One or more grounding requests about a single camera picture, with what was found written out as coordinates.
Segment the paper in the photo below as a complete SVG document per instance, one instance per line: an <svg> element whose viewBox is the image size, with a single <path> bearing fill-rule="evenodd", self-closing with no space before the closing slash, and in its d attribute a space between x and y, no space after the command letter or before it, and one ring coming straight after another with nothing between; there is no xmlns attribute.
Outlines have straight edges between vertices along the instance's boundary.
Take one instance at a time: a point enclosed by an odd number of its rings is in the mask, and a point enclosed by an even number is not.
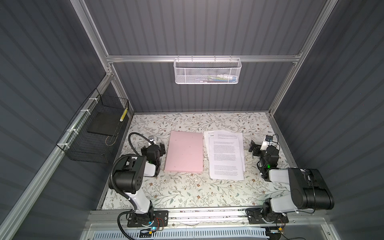
<svg viewBox="0 0 384 240"><path fill-rule="evenodd" d="M212 179L244 180L238 139L209 138L208 146Z"/></svg>
<svg viewBox="0 0 384 240"><path fill-rule="evenodd" d="M243 133L242 132L237 133L237 132L228 132L228 131L224 131L224 130L219 130L219 131L214 131L213 137L214 138L221 138L221 139L233 139L233 138L238 139L243 172L245 172Z"/></svg>
<svg viewBox="0 0 384 240"><path fill-rule="evenodd" d="M209 138L214 137L215 131L204 131L204 143L205 147L207 148L207 154L209 156Z"/></svg>

